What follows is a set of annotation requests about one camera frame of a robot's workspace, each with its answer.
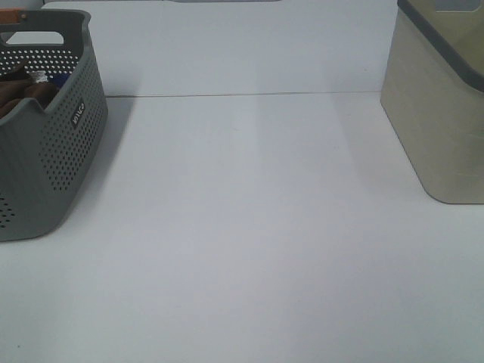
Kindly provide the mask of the grey perforated plastic basket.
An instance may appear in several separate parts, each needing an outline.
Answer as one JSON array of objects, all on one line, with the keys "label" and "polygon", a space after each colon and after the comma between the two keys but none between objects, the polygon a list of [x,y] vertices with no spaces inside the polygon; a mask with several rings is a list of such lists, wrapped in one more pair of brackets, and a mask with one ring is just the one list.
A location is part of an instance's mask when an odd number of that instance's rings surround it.
[{"label": "grey perforated plastic basket", "polygon": [[53,32],[59,43],[1,44],[1,75],[28,60],[49,78],[70,74],[43,109],[23,99],[1,118],[1,239],[24,240],[52,231],[66,215],[96,154],[107,102],[84,11],[26,11],[3,33]]}]

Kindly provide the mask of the blue cloth in basket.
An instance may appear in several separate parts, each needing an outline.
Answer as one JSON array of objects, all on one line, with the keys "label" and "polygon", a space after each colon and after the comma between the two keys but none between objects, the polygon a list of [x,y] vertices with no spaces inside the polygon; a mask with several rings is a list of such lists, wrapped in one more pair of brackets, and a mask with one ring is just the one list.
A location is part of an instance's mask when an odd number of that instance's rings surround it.
[{"label": "blue cloth in basket", "polygon": [[58,89],[61,89],[67,80],[70,78],[70,74],[57,74],[49,78],[49,82],[54,84]]}]

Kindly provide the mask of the beige basket with grey rim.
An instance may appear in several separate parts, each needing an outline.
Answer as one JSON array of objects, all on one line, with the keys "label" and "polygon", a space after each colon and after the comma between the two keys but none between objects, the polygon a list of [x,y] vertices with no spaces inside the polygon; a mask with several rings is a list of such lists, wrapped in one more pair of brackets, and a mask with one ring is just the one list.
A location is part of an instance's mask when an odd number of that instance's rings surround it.
[{"label": "beige basket with grey rim", "polygon": [[399,1],[380,103],[423,186],[483,202],[483,3]]}]

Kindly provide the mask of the brown towel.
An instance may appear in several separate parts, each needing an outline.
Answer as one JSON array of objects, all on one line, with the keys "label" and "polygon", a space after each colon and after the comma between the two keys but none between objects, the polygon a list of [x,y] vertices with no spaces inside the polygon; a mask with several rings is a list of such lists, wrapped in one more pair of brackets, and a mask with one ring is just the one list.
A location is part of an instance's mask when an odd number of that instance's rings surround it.
[{"label": "brown towel", "polygon": [[28,60],[1,75],[1,118],[9,114],[23,99],[33,98],[45,109],[59,92],[43,71],[29,72]]}]

